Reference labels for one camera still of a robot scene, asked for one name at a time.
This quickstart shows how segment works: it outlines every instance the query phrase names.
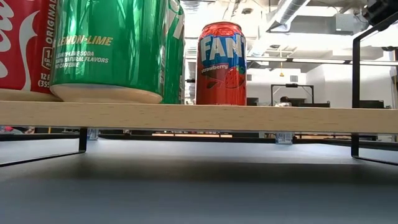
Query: soda can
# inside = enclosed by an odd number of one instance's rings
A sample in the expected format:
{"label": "soda can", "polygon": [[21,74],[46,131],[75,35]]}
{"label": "soda can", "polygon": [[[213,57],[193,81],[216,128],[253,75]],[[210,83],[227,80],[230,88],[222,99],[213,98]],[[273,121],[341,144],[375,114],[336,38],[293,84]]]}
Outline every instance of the soda can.
{"label": "soda can", "polygon": [[184,100],[184,11],[178,0],[167,0],[165,104],[183,104]]}
{"label": "soda can", "polygon": [[160,103],[167,0],[59,0],[51,91],[64,101]]}
{"label": "soda can", "polygon": [[198,42],[197,104],[246,105],[246,39],[232,22],[205,26]]}
{"label": "soda can", "polygon": [[0,0],[0,100],[59,100],[49,89],[56,6]]}

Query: can bottom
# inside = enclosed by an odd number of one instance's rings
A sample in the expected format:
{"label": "can bottom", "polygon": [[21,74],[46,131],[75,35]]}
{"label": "can bottom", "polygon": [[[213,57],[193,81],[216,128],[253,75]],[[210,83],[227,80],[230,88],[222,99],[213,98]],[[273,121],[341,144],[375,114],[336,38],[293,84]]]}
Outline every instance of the can bottom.
{"label": "can bottom", "polygon": [[61,101],[57,97],[33,91],[0,89],[1,101]]}
{"label": "can bottom", "polygon": [[52,93],[65,102],[81,103],[160,103],[159,94],[114,85],[58,84]]}

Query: black metal frame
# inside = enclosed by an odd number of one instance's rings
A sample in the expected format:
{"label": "black metal frame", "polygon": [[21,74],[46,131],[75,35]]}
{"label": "black metal frame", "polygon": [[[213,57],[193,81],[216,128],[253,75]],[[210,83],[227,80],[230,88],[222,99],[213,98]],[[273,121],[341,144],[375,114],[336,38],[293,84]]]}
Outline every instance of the black metal frame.
{"label": "black metal frame", "polygon": [[[363,32],[361,35],[357,36],[353,41],[353,99],[352,108],[360,108],[359,102],[361,99],[361,40],[365,37],[373,34],[374,32],[382,29],[383,27],[388,27],[392,23],[398,20],[398,12],[378,23],[374,27]],[[380,162],[383,164],[390,164],[398,166],[398,163],[379,161],[376,159],[363,158],[359,156],[359,133],[352,133],[351,135],[351,156],[355,159],[362,159],[365,161]]]}
{"label": "black metal frame", "polygon": [[[41,139],[57,139],[58,136],[41,136]],[[71,155],[76,155],[76,154],[82,154],[85,153],[87,150],[87,128],[80,128],[80,133],[79,133],[79,149],[77,152],[68,152],[68,153],[63,153],[63,154],[54,154],[54,155],[49,155],[49,156],[42,156],[38,158],[33,158],[33,159],[27,159],[23,161],[13,161],[13,162],[6,162],[3,164],[0,164],[0,167],[6,167],[6,166],[11,166],[11,165],[17,165],[17,164],[23,164],[26,162],[34,162],[34,161],[41,161],[44,159],[53,159],[53,158],[58,158],[58,157],[63,157],[63,156],[71,156]]]}
{"label": "black metal frame", "polygon": [[274,106],[274,86],[284,86],[286,88],[297,88],[297,87],[310,87],[311,88],[311,98],[312,103],[315,102],[314,100],[314,90],[313,85],[298,85],[298,84],[271,84],[271,106]]}

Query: gray table surface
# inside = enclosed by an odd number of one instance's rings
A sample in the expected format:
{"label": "gray table surface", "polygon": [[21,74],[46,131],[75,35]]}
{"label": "gray table surface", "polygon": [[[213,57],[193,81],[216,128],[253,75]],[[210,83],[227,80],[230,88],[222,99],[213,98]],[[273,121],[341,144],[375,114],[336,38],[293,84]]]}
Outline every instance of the gray table surface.
{"label": "gray table surface", "polygon": [[[0,142],[0,162],[74,149]],[[100,139],[86,154],[0,168],[0,223],[396,224],[398,169],[322,144]]]}

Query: white wall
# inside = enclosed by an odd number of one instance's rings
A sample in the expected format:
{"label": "white wall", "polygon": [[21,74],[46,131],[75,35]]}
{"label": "white wall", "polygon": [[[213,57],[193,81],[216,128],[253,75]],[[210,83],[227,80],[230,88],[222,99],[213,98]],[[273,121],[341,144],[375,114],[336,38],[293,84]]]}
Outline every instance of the white wall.
{"label": "white wall", "polygon": [[[361,66],[361,100],[384,100],[393,105],[394,92],[390,67]],[[330,101],[331,107],[350,108],[352,91],[351,65],[320,65],[307,73],[307,84],[314,85],[315,102]]]}
{"label": "white wall", "polygon": [[[305,73],[301,73],[300,69],[283,69],[284,77],[280,76],[280,69],[269,71],[268,69],[249,69],[248,74],[252,75],[252,81],[247,83],[248,97],[259,98],[259,103],[268,105],[271,103],[271,84],[286,84],[290,82],[291,75],[298,76],[299,85],[306,84]],[[307,93],[301,88],[286,88],[282,87],[274,95],[274,101],[279,101],[282,96],[289,98],[306,98]]]}

